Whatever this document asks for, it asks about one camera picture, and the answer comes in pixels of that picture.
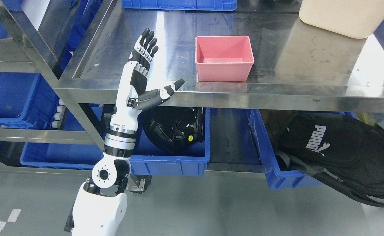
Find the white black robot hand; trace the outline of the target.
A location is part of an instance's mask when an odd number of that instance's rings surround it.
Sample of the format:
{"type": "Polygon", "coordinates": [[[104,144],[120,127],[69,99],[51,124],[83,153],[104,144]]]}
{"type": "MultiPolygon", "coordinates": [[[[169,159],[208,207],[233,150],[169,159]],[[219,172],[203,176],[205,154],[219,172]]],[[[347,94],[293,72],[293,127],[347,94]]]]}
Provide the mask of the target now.
{"type": "Polygon", "coordinates": [[[123,66],[115,103],[117,111],[111,117],[111,130],[137,130],[141,112],[165,103],[185,83],[184,79],[179,79],[170,85],[146,90],[151,64],[159,49],[156,43],[155,32],[149,28],[136,40],[123,66]]]}

